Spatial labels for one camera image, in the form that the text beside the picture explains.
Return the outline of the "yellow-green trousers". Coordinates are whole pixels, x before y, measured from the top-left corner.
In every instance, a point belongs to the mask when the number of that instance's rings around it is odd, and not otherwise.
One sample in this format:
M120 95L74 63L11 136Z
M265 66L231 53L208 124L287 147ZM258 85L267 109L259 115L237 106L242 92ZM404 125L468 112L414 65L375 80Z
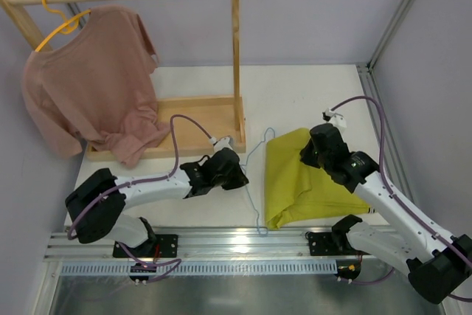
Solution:
M266 144L264 206L268 229L298 221L375 212L365 201L335 184L326 172L300 161L300 152L309 138L309 130L299 128Z

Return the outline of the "light blue wire hanger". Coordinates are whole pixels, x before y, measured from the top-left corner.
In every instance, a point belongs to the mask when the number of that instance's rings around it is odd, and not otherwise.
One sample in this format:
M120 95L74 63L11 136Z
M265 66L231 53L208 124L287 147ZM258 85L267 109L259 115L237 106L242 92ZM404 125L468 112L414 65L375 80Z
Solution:
M275 130L268 127L263 134L263 139L245 155L246 160L240 164L240 167L245 174L249 173L250 182L247 185L236 190L221 190L223 206L218 213L218 227L254 226L259 236L268 235L268 228L260 212L264 207L263 182L265 178L262 160L266 156L267 143L275 137Z

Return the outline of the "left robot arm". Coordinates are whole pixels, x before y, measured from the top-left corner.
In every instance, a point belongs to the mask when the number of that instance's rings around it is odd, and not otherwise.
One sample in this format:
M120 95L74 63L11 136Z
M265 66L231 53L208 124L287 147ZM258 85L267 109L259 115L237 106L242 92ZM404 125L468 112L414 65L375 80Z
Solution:
M145 218L131 217L124 211L162 200L206 195L216 187L235 190L248 183L239 156L230 148L161 176L118 177L108 168L99 169L66 198L72 220L68 238L81 244L108 239L143 252L157 244L153 229Z

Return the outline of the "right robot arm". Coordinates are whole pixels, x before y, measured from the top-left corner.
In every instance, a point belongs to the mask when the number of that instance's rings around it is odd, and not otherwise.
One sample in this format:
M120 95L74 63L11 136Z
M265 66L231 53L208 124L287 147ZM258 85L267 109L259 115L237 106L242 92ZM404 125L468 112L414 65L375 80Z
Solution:
M332 228L342 247L373 255L404 274L425 300L440 304L471 276L471 238L442 228L382 175L368 154L351 151L330 123L310 129L301 161L375 209L396 231L391 236L348 215Z

